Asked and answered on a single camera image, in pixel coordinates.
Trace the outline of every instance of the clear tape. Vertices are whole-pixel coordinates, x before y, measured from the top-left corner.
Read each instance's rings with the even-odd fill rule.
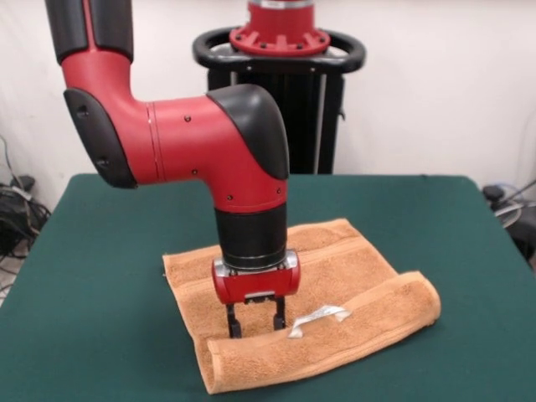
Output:
[[[339,306],[320,307],[318,310],[312,312],[308,316],[298,317],[294,321],[294,325],[292,326],[291,333],[288,334],[288,337],[290,339],[303,338],[303,331],[301,330],[300,326],[308,322],[333,315],[335,316],[335,318],[337,318],[337,321],[342,322],[345,318],[349,317],[350,314],[351,312]]]

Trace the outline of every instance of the green table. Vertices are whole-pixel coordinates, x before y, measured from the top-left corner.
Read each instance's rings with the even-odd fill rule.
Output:
[[[536,398],[533,276],[471,181],[291,178],[289,224],[338,217],[435,284],[440,320],[314,379],[209,397],[161,259],[217,241],[208,191],[73,178],[0,308],[0,400]]]

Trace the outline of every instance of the folded towel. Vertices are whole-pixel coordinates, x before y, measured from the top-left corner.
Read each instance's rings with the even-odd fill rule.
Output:
[[[235,305],[242,338],[229,339],[225,307],[211,278],[219,246],[165,255],[166,277],[183,317],[209,394],[304,379],[355,362],[429,326],[439,317],[436,289],[419,272],[402,275],[346,220],[289,228],[301,284],[286,298],[288,328],[274,331],[275,303]],[[350,312],[301,326],[296,318],[324,305]]]

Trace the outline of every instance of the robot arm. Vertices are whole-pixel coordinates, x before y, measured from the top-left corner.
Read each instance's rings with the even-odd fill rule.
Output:
[[[208,185],[223,253],[213,278],[229,330],[234,303],[295,292],[299,263],[286,249],[286,134],[268,92],[236,85],[189,99],[136,100],[131,0],[46,6],[64,98],[98,173],[118,188],[195,178]],[[240,328],[231,331],[239,335]]]

